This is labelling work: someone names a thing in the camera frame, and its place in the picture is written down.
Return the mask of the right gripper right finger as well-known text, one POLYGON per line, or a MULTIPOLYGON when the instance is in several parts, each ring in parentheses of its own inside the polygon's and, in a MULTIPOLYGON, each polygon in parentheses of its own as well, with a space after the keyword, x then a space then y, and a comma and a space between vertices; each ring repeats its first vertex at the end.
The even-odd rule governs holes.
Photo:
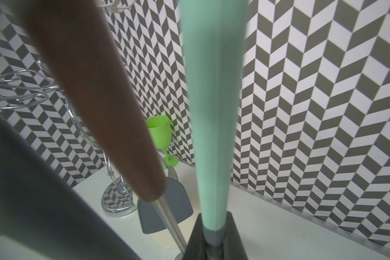
POLYGON ((248 260, 233 215, 229 211, 226 215, 225 235, 223 240, 223 259, 248 260))

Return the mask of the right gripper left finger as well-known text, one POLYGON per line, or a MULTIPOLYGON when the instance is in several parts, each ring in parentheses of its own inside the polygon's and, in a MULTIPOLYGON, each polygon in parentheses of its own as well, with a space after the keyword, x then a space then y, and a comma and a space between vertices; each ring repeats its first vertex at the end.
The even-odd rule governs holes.
POLYGON ((204 235, 201 213, 198 215, 182 260, 204 260, 204 235))

